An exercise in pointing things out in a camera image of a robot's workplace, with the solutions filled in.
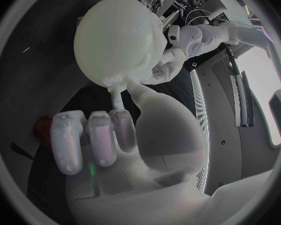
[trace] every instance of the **robotic arm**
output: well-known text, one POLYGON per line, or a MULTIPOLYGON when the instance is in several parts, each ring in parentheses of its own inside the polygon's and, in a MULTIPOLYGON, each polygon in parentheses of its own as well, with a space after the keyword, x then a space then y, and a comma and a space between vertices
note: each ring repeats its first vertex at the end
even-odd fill
POLYGON ((221 43, 237 45, 239 42, 268 51, 267 38, 261 30, 224 22, 219 26, 207 24, 179 27, 172 25, 168 31, 172 48, 166 50, 153 69, 153 77, 142 84, 156 85, 171 81, 181 70, 183 63, 192 57, 208 53, 221 43))

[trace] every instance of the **bright light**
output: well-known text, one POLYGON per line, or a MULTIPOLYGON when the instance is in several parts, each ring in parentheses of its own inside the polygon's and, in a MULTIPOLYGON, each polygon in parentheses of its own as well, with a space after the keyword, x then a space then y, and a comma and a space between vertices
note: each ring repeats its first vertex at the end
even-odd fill
POLYGON ((241 72, 245 70, 247 74, 250 88, 259 101, 268 124, 272 143, 279 145, 281 136, 270 110, 269 101, 274 92, 281 89, 281 81, 272 60, 262 48, 254 47, 238 58, 237 65, 241 72))

